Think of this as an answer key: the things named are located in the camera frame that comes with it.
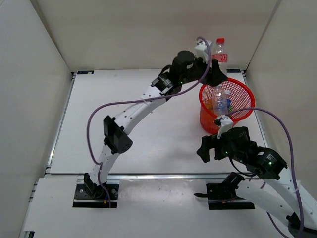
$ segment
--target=basket rim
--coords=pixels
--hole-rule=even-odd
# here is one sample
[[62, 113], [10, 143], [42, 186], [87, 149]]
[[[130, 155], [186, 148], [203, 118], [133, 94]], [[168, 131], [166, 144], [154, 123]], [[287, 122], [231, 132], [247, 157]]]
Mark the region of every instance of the basket rim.
[[[239, 86], [241, 86], [244, 90], [246, 90], [246, 92], [248, 93], [248, 95], [250, 96], [250, 99], [251, 99], [251, 107], [253, 108], [256, 104], [256, 100], [254, 98], [254, 95], [252, 93], [252, 91], [250, 90], [250, 88], [248, 88], [245, 84], [241, 83], [240, 81], [234, 79], [234, 78], [228, 78], [228, 81], [229, 82], [232, 82], [232, 83], [236, 83], [238, 84]], [[209, 114], [211, 115], [212, 117], [214, 118], [217, 118], [218, 116], [214, 113], [212, 113], [204, 104], [203, 102], [203, 99], [202, 99], [202, 94], [203, 94], [203, 90], [204, 88], [208, 86], [207, 84], [204, 84], [201, 88], [200, 88], [200, 91], [199, 91], [199, 101], [200, 101], [200, 104], [201, 106], [204, 108], [204, 110]], [[233, 122], [235, 121], [240, 121], [240, 120], [243, 120], [245, 118], [247, 118], [251, 113], [253, 112], [253, 110], [249, 110], [243, 117], [240, 117], [240, 118], [236, 118], [236, 119], [232, 119]]]

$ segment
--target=mesh basket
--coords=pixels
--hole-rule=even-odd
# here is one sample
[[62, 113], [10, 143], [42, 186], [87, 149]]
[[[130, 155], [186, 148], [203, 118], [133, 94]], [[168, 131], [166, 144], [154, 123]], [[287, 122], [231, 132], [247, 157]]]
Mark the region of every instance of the mesh basket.
[[[229, 99], [231, 100], [232, 107], [230, 107], [232, 108], [232, 111], [255, 106], [256, 102], [253, 93], [243, 83], [233, 78], [228, 78], [228, 81], [223, 82], [221, 86], [223, 90], [229, 89], [231, 91]], [[213, 89], [214, 88], [209, 85], [203, 85], [199, 92], [199, 100], [201, 104], [200, 123], [203, 129], [210, 134], [216, 134], [219, 130], [219, 127], [213, 122], [217, 116], [205, 105], [207, 100], [211, 99]], [[238, 121], [247, 118], [252, 111], [253, 110], [245, 110], [232, 114], [230, 118], [233, 121], [233, 125], [235, 125]]]

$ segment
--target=white wall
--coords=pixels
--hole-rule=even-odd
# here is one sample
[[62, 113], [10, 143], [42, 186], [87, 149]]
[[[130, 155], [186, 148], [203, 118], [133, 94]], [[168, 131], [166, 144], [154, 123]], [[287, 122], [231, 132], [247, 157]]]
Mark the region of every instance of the white wall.
[[[298, 178], [317, 198], [317, 1], [283, 0], [247, 70], [257, 106], [276, 113], [290, 130]], [[286, 161], [281, 127], [264, 118], [270, 141]]]
[[19, 235], [70, 82], [31, 3], [0, 1], [0, 238]]
[[162, 68], [180, 50], [192, 51], [199, 35], [225, 37], [229, 66], [246, 69], [277, 0], [37, 2], [61, 55], [76, 71]]

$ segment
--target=red bottle cap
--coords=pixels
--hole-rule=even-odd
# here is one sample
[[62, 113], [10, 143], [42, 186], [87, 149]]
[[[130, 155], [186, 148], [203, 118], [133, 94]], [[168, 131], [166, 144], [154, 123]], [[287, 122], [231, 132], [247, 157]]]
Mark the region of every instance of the red bottle cap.
[[224, 38], [218, 38], [217, 44], [224, 44]]

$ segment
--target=white panel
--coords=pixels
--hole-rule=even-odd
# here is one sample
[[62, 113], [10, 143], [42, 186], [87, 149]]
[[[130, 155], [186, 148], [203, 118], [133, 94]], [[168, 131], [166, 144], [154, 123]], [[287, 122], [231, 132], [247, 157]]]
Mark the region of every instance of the white panel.
[[[91, 75], [77, 75], [68, 104], [51, 173], [83, 174], [93, 168], [86, 142], [86, 124], [98, 106], [141, 97], [159, 70], [96, 70]], [[241, 73], [229, 77], [244, 82]], [[119, 156], [111, 173], [228, 173], [233, 167], [228, 159], [204, 163], [196, 154], [207, 133], [199, 122], [200, 85], [185, 95], [170, 99], [144, 118], [129, 137], [133, 146]], [[111, 106], [96, 114], [91, 125], [91, 141], [95, 157], [103, 146], [103, 119], [115, 116], [129, 105]], [[247, 126], [250, 137], [263, 146], [263, 139], [254, 114], [239, 122]]]
[[16, 238], [71, 74], [28, 0], [0, 1], [0, 237]]
[[76, 180], [41, 179], [24, 230], [34, 238], [281, 237], [259, 208], [208, 210], [193, 196], [206, 192], [204, 180], [121, 180], [115, 209], [73, 208]]
[[[317, 1], [284, 0], [247, 71], [258, 105], [276, 113], [288, 127], [298, 178], [317, 198]], [[265, 130], [287, 162], [289, 145], [280, 125], [269, 117]]]
[[199, 35], [226, 38], [229, 66], [246, 69], [277, 0], [38, 0], [72, 71], [170, 64]]

